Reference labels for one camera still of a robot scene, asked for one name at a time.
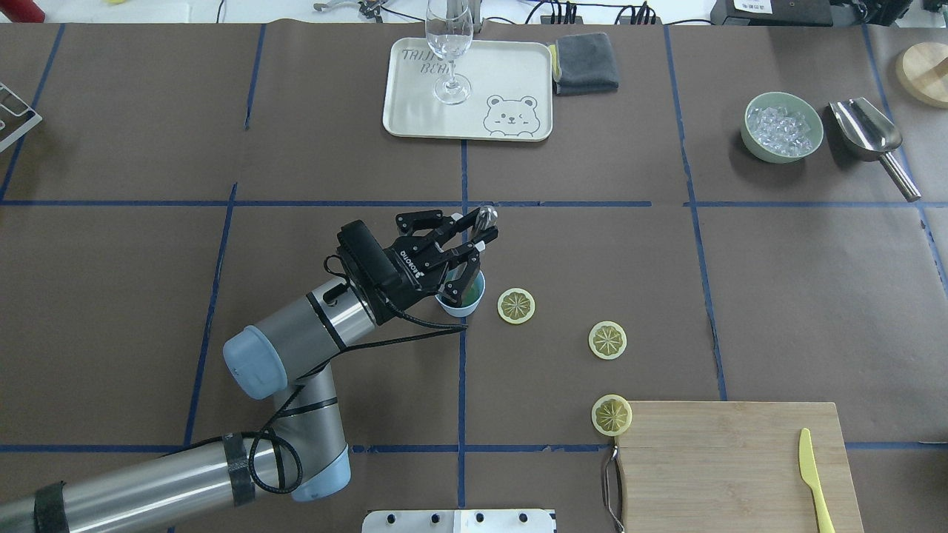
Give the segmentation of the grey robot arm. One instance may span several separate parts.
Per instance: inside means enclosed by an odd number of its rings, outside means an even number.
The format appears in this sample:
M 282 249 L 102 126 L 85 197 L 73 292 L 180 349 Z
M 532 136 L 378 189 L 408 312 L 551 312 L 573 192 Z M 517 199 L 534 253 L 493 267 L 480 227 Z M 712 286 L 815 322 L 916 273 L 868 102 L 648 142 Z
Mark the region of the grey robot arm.
M 81 483 L 50 483 L 2 506 L 4 532 L 155 532 L 267 494 L 308 502 L 351 480 L 349 446 L 331 363 L 361 349 L 377 327 L 400 320 L 422 338 L 463 332 L 410 307 L 436 297 L 457 312 L 498 236 L 495 208 L 467 215 L 404 212 L 399 236 L 382 247 L 361 220 L 339 230 L 341 271 L 224 344 L 224 363 L 248 397 L 273 398 L 274 415 L 254 432 L 186 446 Z

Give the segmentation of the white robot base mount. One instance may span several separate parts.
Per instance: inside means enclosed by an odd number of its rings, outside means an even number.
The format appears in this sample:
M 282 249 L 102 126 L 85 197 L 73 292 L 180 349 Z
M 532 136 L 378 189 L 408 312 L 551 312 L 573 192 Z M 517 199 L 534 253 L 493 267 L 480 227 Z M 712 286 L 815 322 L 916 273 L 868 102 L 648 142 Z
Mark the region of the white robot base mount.
M 547 509 L 376 510 L 362 532 L 556 532 L 555 512 Z

